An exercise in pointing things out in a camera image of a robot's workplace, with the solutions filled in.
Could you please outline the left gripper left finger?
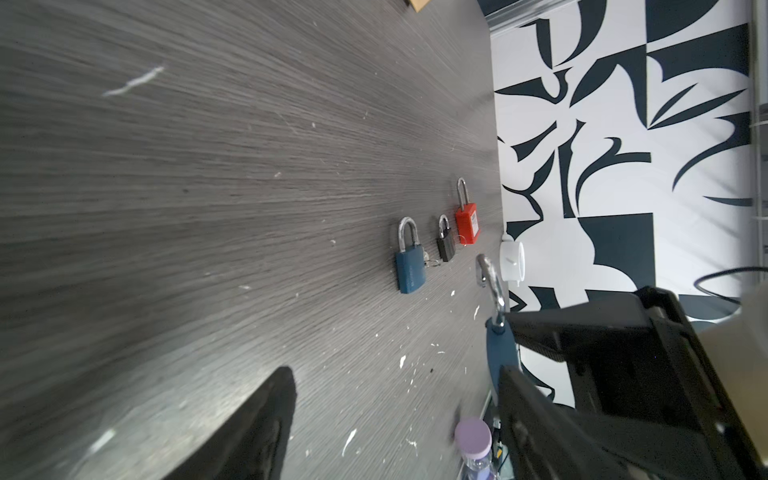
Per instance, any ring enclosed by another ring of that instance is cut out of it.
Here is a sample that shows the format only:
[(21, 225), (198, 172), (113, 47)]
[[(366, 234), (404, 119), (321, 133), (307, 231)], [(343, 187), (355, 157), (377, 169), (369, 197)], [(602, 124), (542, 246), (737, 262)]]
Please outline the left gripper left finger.
[(296, 407), (292, 370), (277, 368), (192, 455), (172, 479), (278, 479)]

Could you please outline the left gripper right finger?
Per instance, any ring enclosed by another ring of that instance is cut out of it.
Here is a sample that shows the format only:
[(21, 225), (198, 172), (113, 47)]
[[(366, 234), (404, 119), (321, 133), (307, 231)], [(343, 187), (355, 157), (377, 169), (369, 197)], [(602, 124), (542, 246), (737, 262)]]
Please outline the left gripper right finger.
[(517, 479), (610, 479), (612, 460), (517, 368), (499, 370), (501, 439)]

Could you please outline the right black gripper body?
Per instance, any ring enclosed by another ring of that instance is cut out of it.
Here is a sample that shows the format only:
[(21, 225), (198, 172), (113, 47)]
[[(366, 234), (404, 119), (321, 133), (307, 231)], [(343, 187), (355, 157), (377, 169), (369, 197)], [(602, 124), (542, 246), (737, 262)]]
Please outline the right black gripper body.
[(610, 479), (763, 479), (764, 462), (669, 291), (510, 313), (518, 344), (568, 369), (555, 404), (612, 460)]

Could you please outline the blue padlock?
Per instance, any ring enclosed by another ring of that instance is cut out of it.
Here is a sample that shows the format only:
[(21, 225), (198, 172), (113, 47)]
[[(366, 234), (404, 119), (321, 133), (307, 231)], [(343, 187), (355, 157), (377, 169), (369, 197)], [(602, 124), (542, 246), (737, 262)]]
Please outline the blue padlock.
[(398, 251), (395, 254), (398, 285), (402, 294), (411, 294), (426, 282), (424, 249), (418, 229), (411, 217), (403, 217), (398, 225)]
[(492, 396), (497, 403), (501, 369), (520, 369), (520, 354), (514, 334), (506, 321), (506, 315), (509, 313), (506, 288), (486, 255), (478, 254), (476, 263), (478, 284), (489, 288), (493, 303), (492, 315), (486, 321), (486, 356), (493, 388)]

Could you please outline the small black padlock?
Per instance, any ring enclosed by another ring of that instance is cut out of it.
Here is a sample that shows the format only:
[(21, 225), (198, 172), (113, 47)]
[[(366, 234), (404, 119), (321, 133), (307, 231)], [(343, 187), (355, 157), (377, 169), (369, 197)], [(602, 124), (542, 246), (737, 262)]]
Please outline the small black padlock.
[(438, 252), (443, 262), (449, 262), (455, 256), (455, 242), (446, 215), (441, 215), (439, 217), (438, 228), (438, 237), (436, 239)]

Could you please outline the red padlock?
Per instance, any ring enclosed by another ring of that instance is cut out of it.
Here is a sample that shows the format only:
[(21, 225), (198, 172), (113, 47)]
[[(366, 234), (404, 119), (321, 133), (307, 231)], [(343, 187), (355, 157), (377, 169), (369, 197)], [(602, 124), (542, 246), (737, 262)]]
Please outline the red padlock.
[(477, 241), (480, 226), (477, 205), (469, 201), (467, 184), (464, 178), (457, 180), (457, 193), (460, 206), (455, 213), (457, 234), (462, 245), (472, 245)]

